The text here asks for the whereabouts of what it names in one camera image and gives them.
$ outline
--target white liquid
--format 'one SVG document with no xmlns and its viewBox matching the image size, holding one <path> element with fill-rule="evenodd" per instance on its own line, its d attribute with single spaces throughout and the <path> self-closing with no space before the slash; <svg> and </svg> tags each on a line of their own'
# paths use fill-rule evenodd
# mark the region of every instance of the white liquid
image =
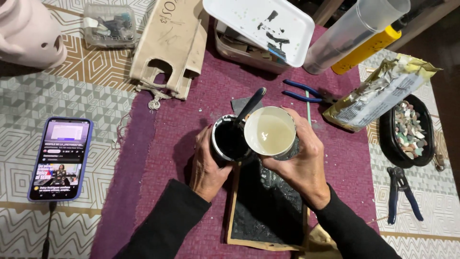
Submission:
<svg viewBox="0 0 460 259">
<path fill-rule="evenodd" d="M 294 132 L 280 118 L 261 115 L 257 124 L 257 140 L 265 154 L 277 154 L 287 149 L 294 139 Z"/>
</svg>

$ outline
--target clear plastic tube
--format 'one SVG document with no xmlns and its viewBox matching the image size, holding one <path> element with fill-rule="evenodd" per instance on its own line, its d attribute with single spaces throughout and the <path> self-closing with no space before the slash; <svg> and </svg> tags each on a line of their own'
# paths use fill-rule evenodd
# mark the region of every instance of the clear plastic tube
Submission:
<svg viewBox="0 0 460 259">
<path fill-rule="evenodd" d="M 308 49 L 303 68 L 323 73 L 410 10 L 410 0 L 358 0 Z"/>
</svg>

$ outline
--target yellow spray bottle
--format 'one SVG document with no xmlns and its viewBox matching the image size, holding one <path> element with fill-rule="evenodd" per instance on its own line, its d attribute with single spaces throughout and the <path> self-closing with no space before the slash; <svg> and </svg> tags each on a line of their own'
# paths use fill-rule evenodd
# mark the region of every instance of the yellow spray bottle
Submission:
<svg viewBox="0 0 460 259">
<path fill-rule="evenodd" d="M 339 62 L 332 65 L 332 71 L 339 75 L 345 74 L 348 70 L 363 62 L 374 53 L 401 38 L 401 29 L 403 27 L 404 24 L 399 20 L 395 21 L 391 25 L 388 25 L 384 31 L 374 35 L 372 38 L 353 50 L 350 54 L 346 55 Z"/>
</svg>

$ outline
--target person's left hand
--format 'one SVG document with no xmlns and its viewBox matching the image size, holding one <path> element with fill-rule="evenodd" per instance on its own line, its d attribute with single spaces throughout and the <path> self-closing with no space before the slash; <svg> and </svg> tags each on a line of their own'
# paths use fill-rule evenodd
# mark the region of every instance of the person's left hand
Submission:
<svg viewBox="0 0 460 259">
<path fill-rule="evenodd" d="M 233 168 L 231 163 L 219 168 L 211 156 L 212 131 L 212 125 L 210 125 L 195 137 L 195 157 L 190 181 L 190 188 L 207 202 L 211 202 L 216 196 Z"/>
</svg>

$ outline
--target hand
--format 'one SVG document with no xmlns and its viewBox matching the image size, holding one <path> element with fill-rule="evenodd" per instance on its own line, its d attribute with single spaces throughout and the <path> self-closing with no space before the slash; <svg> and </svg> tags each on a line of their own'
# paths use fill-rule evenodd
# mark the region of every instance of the hand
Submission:
<svg viewBox="0 0 460 259">
<path fill-rule="evenodd" d="M 193 159 L 190 188 L 207 202 L 216 196 L 232 170 L 232 164 L 219 168 L 211 156 L 211 125 L 204 128 L 196 137 L 195 157 Z"/>
<path fill-rule="evenodd" d="M 262 165 L 283 178 L 314 209 L 323 209 L 331 200 L 324 176 L 324 146 L 313 132 L 308 120 L 295 110 L 282 107 L 294 119 L 299 137 L 299 153 L 290 160 L 278 161 L 261 155 Z"/>
</svg>

